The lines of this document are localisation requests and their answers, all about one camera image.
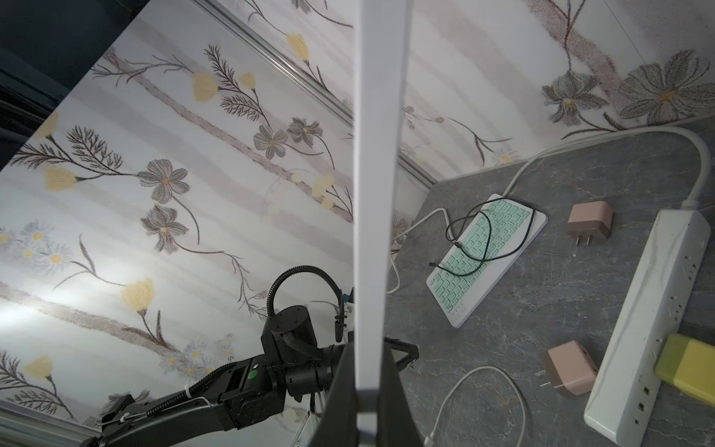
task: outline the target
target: white charging cable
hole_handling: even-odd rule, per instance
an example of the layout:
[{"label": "white charging cable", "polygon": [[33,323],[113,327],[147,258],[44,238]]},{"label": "white charging cable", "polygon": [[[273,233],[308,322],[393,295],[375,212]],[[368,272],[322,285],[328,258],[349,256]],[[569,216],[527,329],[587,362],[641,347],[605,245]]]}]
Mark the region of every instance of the white charging cable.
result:
[{"label": "white charging cable", "polygon": [[[433,210],[430,214],[428,214],[428,215],[426,215],[425,217],[423,217],[422,219],[420,219],[420,221],[417,222],[417,223],[415,223],[413,226],[411,226],[411,227],[409,227],[408,229],[406,229],[405,231],[401,232],[399,235],[393,237],[393,238],[390,240],[390,244],[392,244],[392,243],[395,242],[396,240],[400,239],[402,236],[408,234],[410,231],[412,231],[412,230],[414,230],[416,227],[418,227],[422,222],[425,222],[427,219],[429,219],[429,218],[432,217],[434,214],[436,214],[437,212],[440,212],[440,211],[443,212],[444,215],[445,215],[445,224],[447,224],[447,227],[448,227],[449,237],[450,237],[450,239],[454,239],[454,236],[452,235],[452,229],[449,228],[449,214],[447,213],[447,210],[446,210],[445,208],[437,208],[436,210]],[[392,264],[393,269],[395,269],[395,276],[396,276],[397,279],[398,279],[398,284],[397,284],[397,285],[395,286],[395,288],[393,288],[392,290],[388,290],[388,295],[391,295],[391,294],[397,292],[397,291],[400,289],[400,273],[398,272],[398,268],[397,268],[397,266],[395,265],[395,260],[393,259],[393,256],[392,256],[392,255],[390,255],[390,264]]]},{"label": "white charging cable", "polygon": [[496,371],[497,373],[500,373],[501,375],[506,377],[506,380],[509,381],[509,385],[511,385],[511,388],[514,389],[514,393],[516,393],[516,397],[519,398],[519,405],[521,405],[521,433],[519,433],[519,440],[516,441],[516,447],[521,447],[521,443],[524,441],[524,431],[526,430],[526,404],[524,403],[524,398],[521,397],[521,393],[519,393],[519,388],[517,388],[514,381],[511,380],[511,377],[509,377],[509,375],[507,373],[505,373],[503,369],[497,368],[496,366],[491,366],[491,365],[479,366],[477,368],[472,369],[471,371],[466,373],[461,379],[459,379],[457,384],[452,387],[450,392],[447,394],[447,397],[445,397],[445,400],[442,401],[442,405],[440,406],[440,411],[439,411],[439,413],[437,413],[437,420],[435,421],[435,426],[432,428],[432,433],[430,433],[430,435],[425,438],[425,441],[423,443],[423,445],[425,447],[432,447],[435,445],[435,431],[437,430],[437,424],[439,424],[439,422],[440,422],[440,417],[442,416],[442,410],[444,410],[447,400],[449,400],[449,398],[452,396],[452,394],[457,389],[457,387],[459,385],[461,385],[462,382],[467,377],[476,373],[477,371],[482,371],[485,369]]},{"label": "white charging cable", "polygon": [[695,149],[698,150],[698,154],[700,155],[700,173],[698,174],[698,178],[695,181],[695,185],[693,185],[693,189],[690,191],[690,194],[688,194],[688,197],[683,201],[683,204],[681,206],[681,209],[683,209],[683,210],[697,210],[698,206],[699,206],[698,199],[700,198],[700,194],[703,192],[703,188],[705,188],[705,182],[707,182],[708,177],[710,175],[710,169],[711,169],[710,151],[708,150],[707,144],[705,144],[703,139],[700,138],[698,136],[698,134],[696,134],[695,132],[693,132],[691,130],[683,129],[682,127],[675,127],[675,126],[652,126],[652,127],[639,127],[637,129],[626,129],[626,130],[621,130],[619,132],[612,132],[607,135],[597,135],[595,137],[583,138],[576,142],[561,144],[559,146],[552,147],[545,151],[539,152],[538,154],[531,157],[516,172],[516,174],[514,175],[514,178],[511,179],[511,182],[509,182],[509,186],[506,187],[506,190],[504,190],[504,194],[502,194],[502,195],[504,197],[506,197],[509,194],[509,192],[511,191],[511,188],[516,183],[516,180],[519,178],[519,176],[521,176],[521,174],[524,171],[526,171],[526,169],[529,166],[531,166],[532,163],[534,163],[536,160],[542,158],[544,155],[553,154],[554,152],[558,152],[558,151],[565,150],[565,149],[578,149],[578,148],[585,147],[585,146],[591,146],[592,144],[600,144],[600,143],[604,143],[604,142],[609,142],[609,141],[619,139],[622,137],[627,137],[630,135],[648,134],[651,132],[665,132],[665,133],[669,133],[669,134],[682,135],[683,137],[689,139],[690,142],[693,143],[693,146],[695,146]]}]

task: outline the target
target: white keyboard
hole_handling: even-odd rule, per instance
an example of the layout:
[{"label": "white keyboard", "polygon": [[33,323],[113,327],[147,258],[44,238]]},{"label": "white keyboard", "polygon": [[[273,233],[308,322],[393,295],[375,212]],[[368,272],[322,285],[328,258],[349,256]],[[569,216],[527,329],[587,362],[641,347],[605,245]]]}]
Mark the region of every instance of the white keyboard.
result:
[{"label": "white keyboard", "polygon": [[[500,197],[502,196],[494,194],[489,197],[489,200]],[[485,256],[484,247],[489,233],[489,224],[487,219],[479,214],[470,222],[459,238],[459,242],[466,252],[476,258],[492,258],[515,250],[526,235],[532,210],[512,200],[497,200],[482,207],[482,211],[489,216],[492,226],[489,251]],[[535,213],[524,245],[513,255],[485,262],[477,272],[465,277],[454,276],[435,267],[427,278],[427,286],[452,326],[459,328],[465,322],[497,281],[504,276],[506,270],[516,261],[516,258],[526,250],[531,241],[544,228],[548,218],[542,212],[536,211]],[[470,259],[459,248],[452,247],[439,265],[461,274],[471,272],[477,268],[479,262]]]}]

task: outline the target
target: floral wallpaper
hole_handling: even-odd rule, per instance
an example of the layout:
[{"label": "floral wallpaper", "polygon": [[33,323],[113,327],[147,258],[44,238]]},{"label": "floral wallpaper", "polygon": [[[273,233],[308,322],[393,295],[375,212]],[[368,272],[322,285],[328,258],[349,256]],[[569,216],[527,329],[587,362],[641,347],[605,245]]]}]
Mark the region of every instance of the floral wallpaper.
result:
[{"label": "floral wallpaper", "polygon": [[[355,4],[218,0],[352,107]],[[715,112],[700,0],[415,0],[400,150],[437,180]]]},{"label": "floral wallpaper", "polygon": [[[286,269],[349,291],[349,133],[198,5],[152,0],[0,172],[0,398],[97,428],[261,353]],[[398,171],[394,221],[425,196]],[[329,345],[334,299],[296,277],[277,306]],[[185,445],[288,445],[306,405]]]}]

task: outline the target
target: countertop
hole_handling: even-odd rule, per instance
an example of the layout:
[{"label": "countertop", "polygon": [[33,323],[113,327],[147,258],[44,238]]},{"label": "countertop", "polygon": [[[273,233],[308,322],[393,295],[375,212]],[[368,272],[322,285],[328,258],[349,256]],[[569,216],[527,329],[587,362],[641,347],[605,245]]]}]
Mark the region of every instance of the countertop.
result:
[{"label": "countertop", "polygon": [[[715,154],[715,118],[683,127]],[[434,186],[416,220],[438,207],[452,219],[501,194],[521,164]],[[579,341],[596,364],[603,360],[641,252],[660,209],[678,208],[699,169],[696,150],[678,135],[645,134],[539,160],[511,196],[531,203],[549,222],[460,329],[453,328],[425,284],[450,249],[440,215],[413,230],[396,264],[403,287],[387,301],[385,335],[420,347],[403,386],[415,422],[429,434],[447,392],[479,365],[506,370],[527,403],[526,446],[615,446],[583,422],[588,395],[567,399],[538,373],[538,356]],[[611,237],[591,246],[566,234],[571,207],[605,200],[614,212]],[[715,222],[715,179],[701,197]],[[705,252],[680,333],[715,345],[715,232]],[[390,274],[390,287],[395,284]],[[521,410],[506,380],[473,374],[450,399],[435,437],[437,447],[515,446]],[[661,386],[645,447],[715,446],[715,407]]]}]

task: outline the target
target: white power strip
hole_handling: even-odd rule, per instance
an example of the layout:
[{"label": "white power strip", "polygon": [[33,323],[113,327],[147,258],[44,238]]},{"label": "white power strip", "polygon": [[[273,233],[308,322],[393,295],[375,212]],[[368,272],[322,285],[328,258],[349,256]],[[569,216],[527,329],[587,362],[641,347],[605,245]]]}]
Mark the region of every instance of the white power strip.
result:
[{"label": "white power strip", "polygon": [[658,213],[583,414],[621,447],[641,445],[661,386],[655,364],[680,326],[709,238],[697,211]]}]

